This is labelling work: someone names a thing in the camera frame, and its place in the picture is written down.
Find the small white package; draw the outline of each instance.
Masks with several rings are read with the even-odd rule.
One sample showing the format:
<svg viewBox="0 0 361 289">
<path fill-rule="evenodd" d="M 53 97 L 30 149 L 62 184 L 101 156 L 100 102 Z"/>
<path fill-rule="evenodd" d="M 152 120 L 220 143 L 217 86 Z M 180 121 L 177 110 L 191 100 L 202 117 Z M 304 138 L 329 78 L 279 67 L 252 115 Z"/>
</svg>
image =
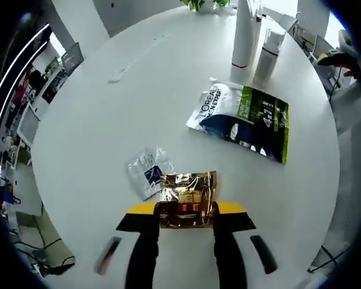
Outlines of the small white package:
<svg viewBox="0 0 361 289">
<path fill-rule="evenodd" d="M 145 148 L 127 163 L 127 170 L 142 200 L 160 191 L 162 173 L 175 173 L 162 148 Z"/>
</svg>

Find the gold foil packet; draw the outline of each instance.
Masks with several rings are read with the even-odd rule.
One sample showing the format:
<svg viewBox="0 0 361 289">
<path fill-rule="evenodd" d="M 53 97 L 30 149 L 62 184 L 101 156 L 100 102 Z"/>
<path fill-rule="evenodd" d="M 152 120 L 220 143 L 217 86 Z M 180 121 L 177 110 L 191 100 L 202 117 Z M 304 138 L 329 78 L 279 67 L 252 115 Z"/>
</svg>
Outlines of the gold foil packet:
<svg viewBox="0 0 361 289">
<path fill-rule="evenodd" d="M 212 227 L 217 173 L 163 174 L 155 214 L 162 228 Z"/>
</svg>

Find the black cable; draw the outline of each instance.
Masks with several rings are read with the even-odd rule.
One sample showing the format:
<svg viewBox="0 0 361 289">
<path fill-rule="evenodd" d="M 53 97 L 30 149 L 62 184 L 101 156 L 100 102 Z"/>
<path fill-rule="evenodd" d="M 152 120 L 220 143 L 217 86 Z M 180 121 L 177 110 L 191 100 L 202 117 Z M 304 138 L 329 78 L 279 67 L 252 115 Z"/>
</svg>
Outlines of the black cable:
<svg viewBox="0 0 361 289">
<path fill-rule="evenodd" d="M 342 256 L 348 249 L 349 249 L 349 248 L 345 249 L 345 250 L 342 251 L 340 254 L 338 254 L 337 256 L 335 256 L 335 257 L 334 257 L 334 260 L 336 260 L 336 259 L 338 259 L 340 256 Z M 329 264 L 329 263 L 331 263 L 331 262 L 333 262 L 333 260 L 329 260 L 329 261 L 325 262 L 324 264 L 318 266 L 317 268 L 314 268 L 313 270 L 308 269 L 307 271 L 308 271 L 309 273 L 313 273 L 313 272 L 317 271 L 318 269 L 321 269 L 321 268 L 325 267 L 327 264 Z"/>
<path fill-rule="evenodd" d="M 330 260 L 335 264 L 338 265 L 338 263 L 336 262 L 335 258 L 333 257 L 333 255 L 323 246 L 321 245 L 321 249 L 326 253 L 326 255 L 329 256 Z"/>
<path fill-rule="evenodd" d="M 63 260 L 63 262 L 61 263 L 61 265 L 63 266 L 64 263 L 65 263 L 67 260 L 72 259 L 72 258 L 74 258 L 74 257 L 75 257 L 75 256 L 69 256 L 69 257 L 67 257 L 66 259 Z"/>
<path fill-rule="evenodd" d="M 45 247 L 45 246 L 46 246 L 46 242 L 45 242 L 44 237 L 43 237 L 43 235 L 42 235 L 42 232 L 41 232 L 41 230 L 40 230 L 40 228 L 39 228 L 39 224 L 36 222 L 35 216 L 33 216 L 33 218 L 34 218 L 34 222 L 35 222 L 36 228 L 37 228 L 37 230 L 38 230 L 38 232 L 39 232 L 39 235 L 40 235 L 40 237 L 42 238 L 43 247 Z"/>
<path fill-rule="evenodd" d="M 332 101 L 333 92 L 334 92 L 334 90 L 335 90 L 335 87 L 336 87 L 337 82 L 339 81 L 340 76 L 341 76 L 341 67 L 339 68 L 339 73 L 338 73 L 337 80 L 336 80 L 336 82 L 333 84 L 332 92 L 331 92 L 330 95 L 329 95 L 329 102 Z"/>
<path fill-rule="evenodd" d="M 44 266 L 46 266 L 46 268 L 49 268 L 49 269 L 51 268 L 50 265 L 41 262 L 41 261 L 38 260 L 37 258 L 33 257 L 30 253 L 25 252 L 25 251 L 23 251 L 22 249 L 17 249 L 17 250 L 18 250 L 19 252 L 22 252 L 23 254 L 27 255 L 27 256 L 30 257 L 31 259 L 37 261 L 38 263 L 43 264 Z"/>
<path fill-rule="evenodd" d="M 15 245 L 15 244 L 23 244 L 23 245 L 26 245 L 27 247 L 30 247 L 30 248 L 35 249 L 35 250 L 46 250 L 47 248 L 51 247 L 53 244 L 55 244 L 55 243 L 58 242 L 58 241 L 61 241 L 61 238 L 53 241 L 51 244 L 49 244 L 49 245 L 47 245 L 47 246 L 45 246 L 45 247 L 43 247 L 43 248 L 35 247 L 35 246 L 30 245 L 30 244 L 21 242 L 21 241 L 16 241 L 16 242 L 13 242 L 12 244 L 13 244 L 13 245 Z"/>
</svg>

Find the snack package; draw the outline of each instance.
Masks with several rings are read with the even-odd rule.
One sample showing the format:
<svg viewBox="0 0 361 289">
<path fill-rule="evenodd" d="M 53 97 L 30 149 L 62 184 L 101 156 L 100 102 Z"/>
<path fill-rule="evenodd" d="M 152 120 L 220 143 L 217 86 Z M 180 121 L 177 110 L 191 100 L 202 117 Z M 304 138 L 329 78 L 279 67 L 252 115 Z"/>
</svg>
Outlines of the snack package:
<svg viewBox="0 0 361 289">
<path fill-rule="evenodd" d="M 174 166 L 161 148 L 146 148 L 127 163 L 128 175 L 142 200 L 161 190 L 162 173 L 174 173 Z"/>
<path fill-rule="evenodd" d="M 251 87 L 212 79 L 186 125 L 285 164 L 289 105 Z"/>
<path fill-rule="evenodd" d="M 162 228 L 212 227 L 217 173 L 163 174 L 154 214 Z"/>
</svg>

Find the white round table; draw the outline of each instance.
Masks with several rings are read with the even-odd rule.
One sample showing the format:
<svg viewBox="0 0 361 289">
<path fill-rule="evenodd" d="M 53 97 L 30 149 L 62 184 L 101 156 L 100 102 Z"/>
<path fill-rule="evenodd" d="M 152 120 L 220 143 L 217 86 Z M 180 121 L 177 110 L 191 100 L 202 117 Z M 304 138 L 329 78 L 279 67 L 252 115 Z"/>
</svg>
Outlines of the white round table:
<svg viewBox="0 0 361 289">
<path fill-rule="evenodd" d="M 177 172 L 216 170 L 217 199 L 245 207 L 258 228 L 283 240 L 296 269 L 310 266 L 335 207 L 339 148 L 326 93 L 296 42 L 286 35 L 265 89 L 289 103 L 286 165 L 185 125 L 209 77 L 229 79 L 235 22 L 186 7 L 157 14 L 88 57 L 51 103 L 32 162 L 45 209 L 76 256 L 63 275 L 76 285 L 112 287 L 94 264 L 107 236 L 141 202 L 127 160 L 155 146 Z"/>
</svg>

